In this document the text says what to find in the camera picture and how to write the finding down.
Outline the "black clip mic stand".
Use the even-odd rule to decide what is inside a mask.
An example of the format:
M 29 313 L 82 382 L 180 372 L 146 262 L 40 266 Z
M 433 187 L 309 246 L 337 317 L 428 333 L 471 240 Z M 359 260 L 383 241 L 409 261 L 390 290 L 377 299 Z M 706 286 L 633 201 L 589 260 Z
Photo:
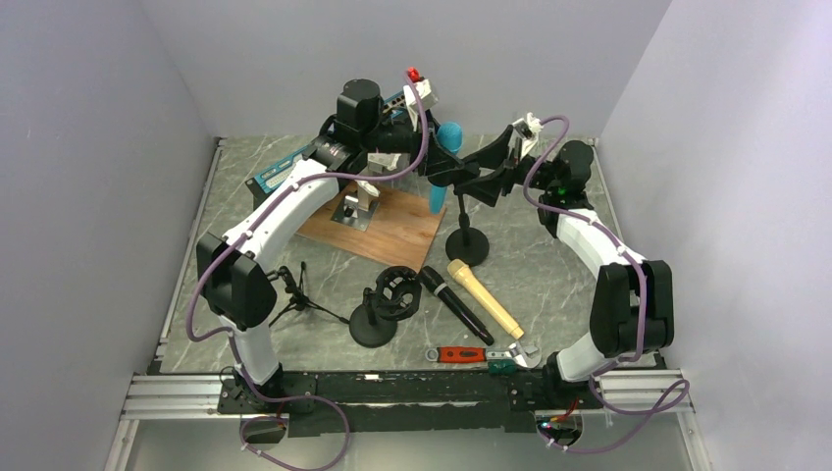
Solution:
M 482 231 L 471 226 L 464 195 L 458 190 L 454 191 L 454 195 L 459 208 L 458 228 L 446 239 L 445 254 L 449 260 L 461 260 L 471 267 L 479 266 L 489 255 L 489 240 Z

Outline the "beige gold microphone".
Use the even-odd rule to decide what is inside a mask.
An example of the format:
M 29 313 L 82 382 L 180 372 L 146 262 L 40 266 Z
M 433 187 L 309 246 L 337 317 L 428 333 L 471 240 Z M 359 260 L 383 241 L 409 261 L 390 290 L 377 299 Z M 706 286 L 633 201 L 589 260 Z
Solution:
M 512 338 L 520 340 L 525 335 L 519 323 L 479 281 L 469 265 L 454 259 L 447 265 L 447 271 Z

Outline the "black microphone blue foam head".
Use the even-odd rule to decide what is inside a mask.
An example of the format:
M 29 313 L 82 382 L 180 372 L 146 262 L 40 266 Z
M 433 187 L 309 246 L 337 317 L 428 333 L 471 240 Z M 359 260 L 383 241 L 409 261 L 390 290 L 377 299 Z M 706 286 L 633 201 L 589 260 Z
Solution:
M 487 346 L 492 346 L 494 344 L 494 337 L 488 331 L 484 322 L 448 286 L 446 280 L 437 270 L 431 266 L 425 265 L 417 273 L 417 279 L 429 292 L 437 297 L 476 338 L 481 340 Z

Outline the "black round base mic stand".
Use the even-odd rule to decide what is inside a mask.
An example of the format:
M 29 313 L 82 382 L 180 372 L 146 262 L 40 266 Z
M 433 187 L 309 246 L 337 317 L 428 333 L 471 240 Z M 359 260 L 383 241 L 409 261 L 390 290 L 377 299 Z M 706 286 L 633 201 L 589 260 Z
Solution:
M 421 292 L 416 271 L 406 266 L 388 267 L 379 274 L 373 288 L 363 290 L 362 302 L 349 319 L 351 337 L 367 348 L 389 343 L 398 323 L 419 310 Z

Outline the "black tripod shock mount stand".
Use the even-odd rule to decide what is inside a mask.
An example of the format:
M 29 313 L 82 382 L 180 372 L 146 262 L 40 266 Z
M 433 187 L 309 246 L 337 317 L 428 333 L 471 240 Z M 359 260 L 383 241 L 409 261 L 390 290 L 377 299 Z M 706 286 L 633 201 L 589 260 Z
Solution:
M 273 327 L 289 311 L 303 312 L 308 309 L 322 311 L 333 316 L 341 323 L 348 325 L 348 319 L 314 302 L 306 294 L 304 290 L 306 272 L 307 264 L 305 261 L 301 261 L 298 278 L 293 275 L 292 271 L 286 265 L 282 265 L 277 270 L 266 274 L 267 280 L 270 282 L 282 281 L 285 284 L 284 292 L 289 295 L 288 304 L 269 322 L 269 327 Z

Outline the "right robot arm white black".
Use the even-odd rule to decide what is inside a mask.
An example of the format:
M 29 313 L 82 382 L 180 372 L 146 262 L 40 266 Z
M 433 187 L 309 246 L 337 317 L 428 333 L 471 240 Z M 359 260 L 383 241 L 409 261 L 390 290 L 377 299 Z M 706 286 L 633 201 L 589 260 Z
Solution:
M 520 188 L 540 223 L 596 281 L 588 331 L 549 357 L 540 383 L 545 402 L 563 407 L 577 396 L 578 383 L 672 343 L 672 271 L 628 247 L 600 220 L 586 191 L 595 162 L 589 144 L 568 140 L 535 156 L 535 138 L 532 131 L 507 128 L 462 158 L 461 183 L 463 191 L 490 205 Z

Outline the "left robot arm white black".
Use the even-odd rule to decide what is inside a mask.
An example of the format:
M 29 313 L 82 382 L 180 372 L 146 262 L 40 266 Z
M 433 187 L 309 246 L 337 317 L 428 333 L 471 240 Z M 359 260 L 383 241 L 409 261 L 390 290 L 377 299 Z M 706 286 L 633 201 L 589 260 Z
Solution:
M 197 242 L 198 279 L 186 333 L 194 342 L 228 336 L 234 369 L 247 381 L 243 399 L 256 411 L 274 409 L 283 394 L 283 367 L 266 325 L 278 294 L 266 267 L 349 183 L 373 189 L 410 173 L 428 177 L 431 166 L 440 163 L 461 164 L 436 138 L 439 128 L 429 111 L 439 98 L 431 81 L 408 70 L 401 97 L 406 120 L 393 123 L 374 81 L 348 81 L 336 112 L 281 184 L 234 227 Z

